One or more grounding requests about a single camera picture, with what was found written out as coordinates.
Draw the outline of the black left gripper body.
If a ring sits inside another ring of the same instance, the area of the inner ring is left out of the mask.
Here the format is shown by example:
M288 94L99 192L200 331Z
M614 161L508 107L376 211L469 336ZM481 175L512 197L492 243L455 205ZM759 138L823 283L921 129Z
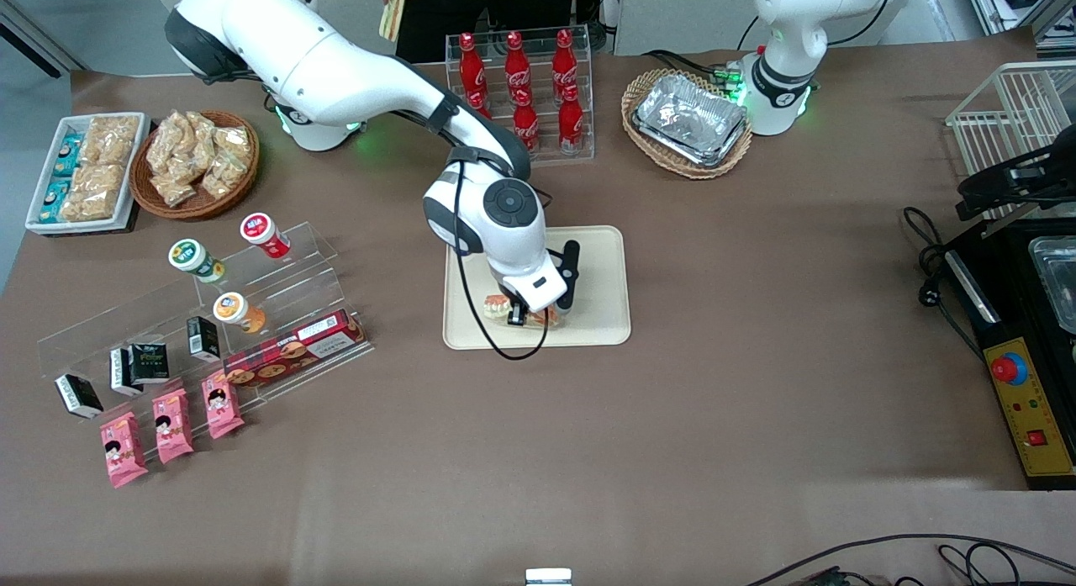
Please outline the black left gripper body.
M1042 208L1073 202L1074 177L1075 149L1059 143L1018 156L1005 168L1005 183L1015 198Z

